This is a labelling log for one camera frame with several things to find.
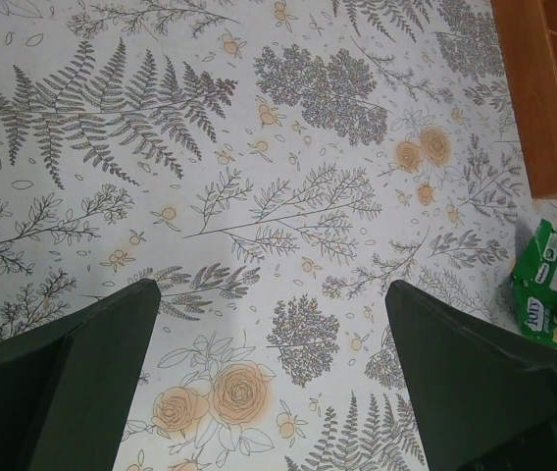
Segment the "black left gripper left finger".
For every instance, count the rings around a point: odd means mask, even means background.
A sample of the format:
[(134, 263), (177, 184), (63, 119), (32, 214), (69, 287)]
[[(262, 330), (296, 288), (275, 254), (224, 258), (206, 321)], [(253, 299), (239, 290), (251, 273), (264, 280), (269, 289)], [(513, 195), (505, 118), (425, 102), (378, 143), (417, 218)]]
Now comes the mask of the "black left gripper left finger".
[(0, 341), (0, 470), (110, 470), (161, 294), (142, 279)]

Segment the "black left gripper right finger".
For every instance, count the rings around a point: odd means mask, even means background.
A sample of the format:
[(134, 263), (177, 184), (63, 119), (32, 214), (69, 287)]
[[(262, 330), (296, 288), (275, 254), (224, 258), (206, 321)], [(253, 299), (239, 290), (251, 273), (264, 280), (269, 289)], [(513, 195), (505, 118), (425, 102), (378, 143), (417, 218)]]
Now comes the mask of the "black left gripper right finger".
[(557, 349), (409, 283), (385, 296), (431, 470), (557, 470)]

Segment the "green Fox's spring tea bag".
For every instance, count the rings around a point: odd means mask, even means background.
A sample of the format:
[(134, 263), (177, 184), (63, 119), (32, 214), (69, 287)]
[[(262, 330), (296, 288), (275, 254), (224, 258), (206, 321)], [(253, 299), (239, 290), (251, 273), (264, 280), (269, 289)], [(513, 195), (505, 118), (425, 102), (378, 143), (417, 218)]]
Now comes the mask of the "green Fox's spring tea bag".
[(557, 231), (541, 220), (511, 274), (522, 336), (557, 349)]

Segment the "wooden compartment tray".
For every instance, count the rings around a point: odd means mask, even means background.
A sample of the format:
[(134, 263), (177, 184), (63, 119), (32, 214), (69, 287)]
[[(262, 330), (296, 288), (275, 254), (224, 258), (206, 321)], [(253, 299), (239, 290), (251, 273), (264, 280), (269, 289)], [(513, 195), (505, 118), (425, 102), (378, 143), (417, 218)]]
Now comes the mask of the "wooden compartment tray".
[(491, 7), (532, 196), (557, 199), (557, 0)]

